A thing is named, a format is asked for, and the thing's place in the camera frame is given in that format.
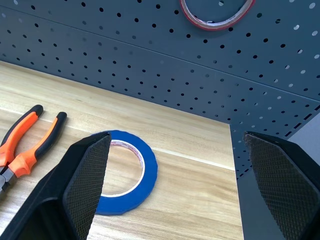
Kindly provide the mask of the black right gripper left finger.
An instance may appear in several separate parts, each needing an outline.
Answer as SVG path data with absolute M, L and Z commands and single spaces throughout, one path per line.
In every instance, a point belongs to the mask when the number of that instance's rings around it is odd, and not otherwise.
M 0 238 L 85 240 L 102 194 L 110 144 L 108 131 L 72 144 L 38 182 Z

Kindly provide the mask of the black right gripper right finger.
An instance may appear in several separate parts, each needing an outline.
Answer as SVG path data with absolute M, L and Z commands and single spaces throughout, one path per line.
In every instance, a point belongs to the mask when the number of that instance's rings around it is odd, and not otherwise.
M 287 240 L 320 238 L 320 166 L 296 143 L 247 131 L 260 194 Z

